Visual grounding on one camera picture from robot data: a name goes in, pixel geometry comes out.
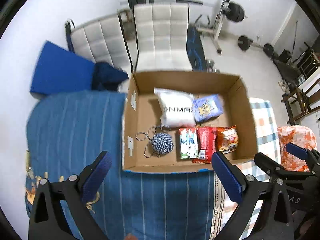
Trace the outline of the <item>white ONMAX pouch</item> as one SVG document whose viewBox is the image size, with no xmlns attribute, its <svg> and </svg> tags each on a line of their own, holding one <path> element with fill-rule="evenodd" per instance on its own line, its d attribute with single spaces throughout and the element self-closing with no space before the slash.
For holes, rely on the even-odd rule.
<svg viewBox="0 0 320 240">
<path fill-rule="evenodd" d="M 195 127 L 193 115 L 193 94 L 176 90 L 154 88 L 162 110 L 161 124 L 176 127 Z"/>
</svg>

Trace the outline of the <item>dark blue cloth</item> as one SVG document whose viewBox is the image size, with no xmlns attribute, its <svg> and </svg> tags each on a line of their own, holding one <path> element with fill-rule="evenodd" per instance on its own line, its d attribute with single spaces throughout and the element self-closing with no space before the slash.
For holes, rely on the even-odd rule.
<svg viewBox="0 0 320 240">
<path fill-rule="evenodd" d="M 121 83 L 128 80 L 127 72 L 114 68 L 107 62 L 97 62 L 92 76 L 92 90 L 117 91 Z"/>
</svg>

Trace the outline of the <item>orange panda snack bag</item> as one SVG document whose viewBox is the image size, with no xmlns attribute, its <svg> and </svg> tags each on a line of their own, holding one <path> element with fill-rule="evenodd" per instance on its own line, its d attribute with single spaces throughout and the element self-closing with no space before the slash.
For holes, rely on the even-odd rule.
<svg viewBox="0 0 320 240">
<path fill-rule="evenodd" d="M 216 150 L 228 154 L 236 150 L 239 136 L 236 126 L 216 128 Z"/>
</svg>

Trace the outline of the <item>left white padded chair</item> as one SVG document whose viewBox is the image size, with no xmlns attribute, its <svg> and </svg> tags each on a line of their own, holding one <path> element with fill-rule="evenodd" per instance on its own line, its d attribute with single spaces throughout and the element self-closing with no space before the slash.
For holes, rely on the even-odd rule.
<svg viewBox="0 0 320 240">
<path fill-rule="evenodd" d="M 131 75 L 133 63 L 118 14 L 89 21 L 71 30 L 70 48 L 94 63 L 107 62 Z"/>
</svg>

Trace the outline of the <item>blue striped bed cover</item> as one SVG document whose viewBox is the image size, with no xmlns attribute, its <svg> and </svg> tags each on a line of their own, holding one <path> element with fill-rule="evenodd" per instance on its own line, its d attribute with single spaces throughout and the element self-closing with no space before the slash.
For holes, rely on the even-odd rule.
<svg viewBox="0 0 320 240">
<path fill-rule="evenodd" d="M 62 93 L 41 100 L 27 122 L 29 163 L 51 182 L 79 174 L 102 151 L 112 159 L 92 216 L 109 239 L 209 239 L 213 172 L 143 174 L 121 167 L 125 95 Z"/>
</svg>

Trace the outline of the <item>milk carton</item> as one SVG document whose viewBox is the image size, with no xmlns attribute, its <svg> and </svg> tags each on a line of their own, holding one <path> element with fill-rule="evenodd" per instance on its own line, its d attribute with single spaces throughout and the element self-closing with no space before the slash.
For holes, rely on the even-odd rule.
<svg viewBox="0 0 320 240">
<path fill-rule="evenodd" d="M 199 156 L 197 131 L 195 128 L 179 128 L 180 158 L 196 159 Z"/>
</svg>

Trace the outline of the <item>floor barbell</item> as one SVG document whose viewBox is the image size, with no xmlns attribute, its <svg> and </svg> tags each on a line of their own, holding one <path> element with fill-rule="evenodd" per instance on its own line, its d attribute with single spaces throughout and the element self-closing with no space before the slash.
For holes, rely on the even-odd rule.
<svg viewBox="0 0 320 240">
<path fill-rule="evenodd" d="M 254 46 L 256 48 L 261 48 L 269 58 L 272 58 L 272 59 L 278 58 L 278 54 L 275 52 L 274 47 L 271 44 L 266 43 L 262 46 L 261 44 L 254 42 L 251 38 L 245 35 L 239 36 L 237 40 L 237 45 L 242 51 L 249 50 L 251 46 Z"/>
</svg>

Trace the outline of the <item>blue tissue pack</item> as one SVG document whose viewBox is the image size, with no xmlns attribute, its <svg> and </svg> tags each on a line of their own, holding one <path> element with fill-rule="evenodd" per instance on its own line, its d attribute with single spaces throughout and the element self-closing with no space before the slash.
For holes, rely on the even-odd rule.
<svg viewBox="0 0 320 240">
<path fill-rule="evenodd" d="M 193 115 L 196 122 L 205 122 L 223 114 L 223 106 L 217 94 L 193 100 Z"/>
</svg>

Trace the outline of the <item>white padded chair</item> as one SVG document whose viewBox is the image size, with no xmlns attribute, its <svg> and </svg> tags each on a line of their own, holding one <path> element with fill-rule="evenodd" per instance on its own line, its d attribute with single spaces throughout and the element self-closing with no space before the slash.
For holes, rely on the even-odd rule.
<svg viewBox="0 0 320 240">
<path fill-rule="evenodd" d="M 118 14 L 89 21 L 71 30 L 70 48 L 94 63 L 107 62 L 131 75 L 133 63 Z"/>
<path fill-rule="evenodd" d="M 139 4 L 133 9 L 137 72 L 192 71 L 187 54 L 189 5 Z"/>
</svg>

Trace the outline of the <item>blue foam mat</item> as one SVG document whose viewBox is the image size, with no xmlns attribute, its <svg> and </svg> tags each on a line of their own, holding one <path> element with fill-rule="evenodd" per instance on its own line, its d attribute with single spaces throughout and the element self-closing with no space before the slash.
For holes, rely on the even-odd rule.
<svg viewBox="0 0 320 240">
<path fill-rule="evenodd" d="M 95 64 L 47 41 L 38 58 L 30 92 L 50 95 L 90 90 Z"/>
</svg>

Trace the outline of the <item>blue white rope ball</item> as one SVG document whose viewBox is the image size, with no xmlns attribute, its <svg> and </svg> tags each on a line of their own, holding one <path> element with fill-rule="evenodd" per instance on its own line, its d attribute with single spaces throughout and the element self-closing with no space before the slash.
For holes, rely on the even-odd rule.
<svg viewBox="0 0 320 240">
<path fill-rule="evenodd" d="M 157 158 L 165 156 L 173 151 L 174 142 L 172 136 L 168 133 L 171 128 L 166 125 L 152 126 L 147 132 L 137 132 L 135 138 L 137 141 L 148 139 L 144 147 L 144 157 L 150 158 L 155 155 Z"/>
</svg>

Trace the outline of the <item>plaid bed sheet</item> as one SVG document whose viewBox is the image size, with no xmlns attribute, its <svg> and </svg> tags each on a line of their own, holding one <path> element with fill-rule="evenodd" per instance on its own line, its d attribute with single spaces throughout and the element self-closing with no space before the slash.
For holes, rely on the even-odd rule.
<svg viewBox="0 0 320 240">
<path fill-rule="evenodd" d="M 277 124 L 271 103 L 260 98 L 249 98 L 255 132 L 257 136 L 258 152 L 262 152 L 276 162 L 280 162 L 280 146 L 277 132 Z M 254 161 L 246 161 L 238 164 L 243 174 L 251 174 L 259 181 L 268 181 L 269 176 L 258 168 Z M 236 208 L 227 195 L 218 176 L 214 176 L 214 209 L 210 239 L 215 239 Z"/>
</svg>

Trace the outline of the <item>red snack packet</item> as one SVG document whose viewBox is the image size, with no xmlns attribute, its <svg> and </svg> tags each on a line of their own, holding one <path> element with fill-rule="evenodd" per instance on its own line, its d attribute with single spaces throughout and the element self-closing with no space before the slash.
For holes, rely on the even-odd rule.
<svg viewBox="0 0 320 240">
<path fill-rule="evenodd" d="M 216 127 L 198 127 L 196 131 L 199 156 L 191 162 L 196 164 L 210 164 L 212 162 L 212 155 L 216 152 Z"/>
</svg>

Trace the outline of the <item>right white padded chair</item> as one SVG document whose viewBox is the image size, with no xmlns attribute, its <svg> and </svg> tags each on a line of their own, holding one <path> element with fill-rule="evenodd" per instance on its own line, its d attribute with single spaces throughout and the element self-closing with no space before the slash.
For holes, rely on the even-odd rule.
<svg viewBox="0 0 320 240">
<path fill-rule="evenodd" d="M 133 9 L 137 72 L 192 71 L 187 54 L 189 5 L 139 4 Z"/>
</svg>

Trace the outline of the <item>brown wooden chair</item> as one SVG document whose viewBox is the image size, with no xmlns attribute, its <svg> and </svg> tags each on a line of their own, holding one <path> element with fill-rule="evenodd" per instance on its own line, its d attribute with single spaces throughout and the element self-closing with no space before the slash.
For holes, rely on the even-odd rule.
<svg viewBox="0 0 320 240">
<path fill-rule="evenodd" d="M 286 107 L 286 111 L 289 117 L 288 124 L 291 126 L 296 125 L 296 121 L 300 120 L 301 118 L 305 117 L 306 115 L 312 114 L 314 112 L 319 111 L 319 106 L 311 107 L 314 103 L 318 102 L 320 99 L 319 96 L 319 89 L 314 92 L 311 96 L 308 96 L 308 93 L 311 92 L 313 88 L 319 85 L 319 79 L 317 79 L 307 91 L 303 91 L 302 89 L 295 88 L 292 93 L 285 95 L 283 94 L 283 99 L 281 100 Z M 298 102 L 300 106 L 301 113 L 298 115 L 293 115 L 291 106 Z"/>
</svg>

